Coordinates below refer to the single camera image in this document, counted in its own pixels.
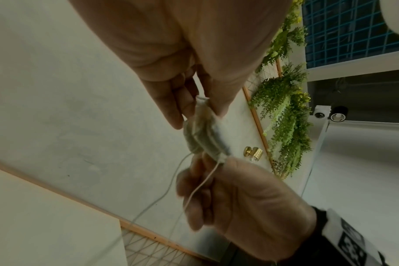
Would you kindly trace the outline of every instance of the hand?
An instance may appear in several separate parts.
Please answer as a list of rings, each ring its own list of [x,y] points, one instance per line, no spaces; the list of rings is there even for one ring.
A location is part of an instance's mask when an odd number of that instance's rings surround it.
[[[215,166],[206,154],[195,155],[178,175],[176,192],[185,198]],[[314,231],[315,210],[265,169],[229,157],[186,209],[193,230],[213,226],[228,240],[261,259],[291,257]]]
[[[291,2],[71,0],[86,24],[135,71],[176,129],[182,128],[182,114],[194,114],[195,72],[214,112],[227,112]]]

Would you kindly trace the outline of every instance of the artificial foliage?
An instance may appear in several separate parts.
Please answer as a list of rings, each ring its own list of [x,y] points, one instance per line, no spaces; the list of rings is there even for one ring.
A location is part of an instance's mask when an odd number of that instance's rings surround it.
[[[300,167],[303,153],[310,150],[307,136],[310,97],[300,87],[306,79],[301,65],[288,64],[282,71],[281,77],[264,80],[249,104],[255,108],[261,106],[261,119],[271,120],[264,135],[272,130],[268,152],[278,175],[284,178]]]
[[[276,34],[276,37],[272,41],[267,55],[262,59],[261,64],[256,69],[256,72],[261,72],[262,68],[268,64],[274,64],[278,58],[284,59],[288,53],[292,50],[291,43],[295,43],[298,46],[305,46],[306,28],[298,26],[292,29],[293,25],[298,24],[302,21],[300,16],[299,8],[303,0],[294,0],[286,19],[284,20],[281,28]]]

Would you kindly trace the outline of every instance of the wire grid ceiling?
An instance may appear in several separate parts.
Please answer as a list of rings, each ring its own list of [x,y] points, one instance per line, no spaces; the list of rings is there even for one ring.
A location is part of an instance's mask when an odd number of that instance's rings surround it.
[[[379,0],[306,0],[302,12],[307,68],[399,51]]]
[[[128,266],[216,266],[217,263],[205,261],[170,248],[132,231],[122,229]]]

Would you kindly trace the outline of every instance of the blue grid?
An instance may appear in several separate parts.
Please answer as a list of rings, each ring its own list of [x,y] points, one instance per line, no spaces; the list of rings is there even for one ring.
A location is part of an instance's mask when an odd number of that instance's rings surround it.
[[[306,0],[302,10],[307,68],[399,51],[379,0]]]

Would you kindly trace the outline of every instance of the person's left hand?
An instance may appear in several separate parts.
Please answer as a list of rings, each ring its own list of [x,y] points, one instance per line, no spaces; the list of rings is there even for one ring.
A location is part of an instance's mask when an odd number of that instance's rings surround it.
[[[167,121],[195,111],[197,72],[223,116],[261,62],[292,0],[71,0],[139,76]]]

